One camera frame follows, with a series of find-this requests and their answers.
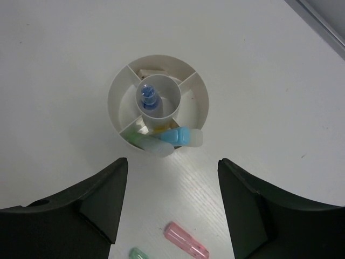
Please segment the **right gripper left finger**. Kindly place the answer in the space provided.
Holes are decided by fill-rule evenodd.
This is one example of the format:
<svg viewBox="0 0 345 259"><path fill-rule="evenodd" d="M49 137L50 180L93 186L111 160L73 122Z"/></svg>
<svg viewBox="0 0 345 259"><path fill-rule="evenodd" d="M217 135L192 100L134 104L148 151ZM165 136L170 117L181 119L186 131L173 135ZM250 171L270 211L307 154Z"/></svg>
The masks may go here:
<svg viewBox="0 0 345 259"><path fill-rule="evenodd" d="M26 207L1 209L1 258L108 258L116 241L128 161Z"/></svg>

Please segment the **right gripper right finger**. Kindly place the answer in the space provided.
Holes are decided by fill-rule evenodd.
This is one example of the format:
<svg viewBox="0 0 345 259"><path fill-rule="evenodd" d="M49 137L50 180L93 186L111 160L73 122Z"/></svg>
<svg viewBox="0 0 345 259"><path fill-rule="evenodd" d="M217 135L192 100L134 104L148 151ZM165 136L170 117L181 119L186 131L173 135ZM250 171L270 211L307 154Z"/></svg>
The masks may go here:
<svg viewBox="0 0 345 259"><path fill-rule="evenodd" d="M218 178L235 258L344 258L344 207L292 194L229 159Z"/></svg>

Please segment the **green highlighter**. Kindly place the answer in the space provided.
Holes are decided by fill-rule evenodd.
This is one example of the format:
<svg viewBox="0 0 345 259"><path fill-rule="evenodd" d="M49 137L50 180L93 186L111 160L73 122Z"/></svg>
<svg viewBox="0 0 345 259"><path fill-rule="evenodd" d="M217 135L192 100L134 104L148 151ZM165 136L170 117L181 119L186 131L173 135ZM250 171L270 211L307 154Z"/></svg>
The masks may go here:
<svg viewBox="0 0 345 259"><path fill-rule="evenodd" d="M129 259L150 259L150 257L138 247L131 248L131 250L129 251L128 258Z"/></svg>
<svg viewBox="0 0 345 259"><path fill-rule="evenodd" d="M138 132L129 133L125 138L130 144L159 158L169 156L175 150L168 142Z"/></svg>

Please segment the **pink highlighter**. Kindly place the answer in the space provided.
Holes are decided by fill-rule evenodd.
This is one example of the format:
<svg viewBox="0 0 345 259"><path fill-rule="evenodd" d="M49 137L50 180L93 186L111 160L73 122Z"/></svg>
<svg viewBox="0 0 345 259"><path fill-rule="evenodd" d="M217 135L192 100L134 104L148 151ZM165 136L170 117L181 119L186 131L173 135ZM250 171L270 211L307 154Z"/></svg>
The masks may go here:
<svg viewBox="0 0 345 259"><path fill-rule="evenodd" d="M193 258L209 259L210 257L210 253L207 248L200 244L175 222L170 222L166 226L164 237Z"/></svg>

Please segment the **yellow highlighter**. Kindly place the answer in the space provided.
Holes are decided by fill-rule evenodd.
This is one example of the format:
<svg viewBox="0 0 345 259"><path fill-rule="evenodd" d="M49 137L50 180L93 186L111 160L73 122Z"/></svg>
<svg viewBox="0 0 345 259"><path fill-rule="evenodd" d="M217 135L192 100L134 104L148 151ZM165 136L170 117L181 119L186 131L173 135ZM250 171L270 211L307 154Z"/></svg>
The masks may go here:
<svg viewBox="0 0 345 259"><path fill-rule="evenodd" d="M174 147L201 147L203 144L203 132L197 128L175 127L151 135L172 144Z"/></svg>

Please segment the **clear blue glue bottle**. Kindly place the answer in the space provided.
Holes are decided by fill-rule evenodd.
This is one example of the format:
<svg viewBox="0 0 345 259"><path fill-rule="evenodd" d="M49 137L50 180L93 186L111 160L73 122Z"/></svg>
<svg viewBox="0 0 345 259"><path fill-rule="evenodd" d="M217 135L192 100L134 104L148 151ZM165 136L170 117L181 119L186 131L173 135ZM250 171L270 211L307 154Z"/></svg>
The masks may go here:
<svg viewBox="0 0 345 259"><path fill-rule="evenodd" d="M153 85L145 84L141 88L141 104L145 110L155 110L158 107L158 94Z"/></svg>

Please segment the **blue highlighter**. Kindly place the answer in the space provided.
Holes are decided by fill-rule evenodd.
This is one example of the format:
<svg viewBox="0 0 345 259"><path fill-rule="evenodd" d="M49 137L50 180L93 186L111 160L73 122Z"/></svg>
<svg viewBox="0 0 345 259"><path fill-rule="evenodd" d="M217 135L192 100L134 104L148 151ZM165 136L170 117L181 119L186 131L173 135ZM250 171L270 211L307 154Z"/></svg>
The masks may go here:
<svg viewBox="0 0 345 259"><path fill-rule="evenodd" d="M154 137L172 144L174 147L187 146L190 143L191 133L187 127L169 129L162 133L157 133Z"/></svg>

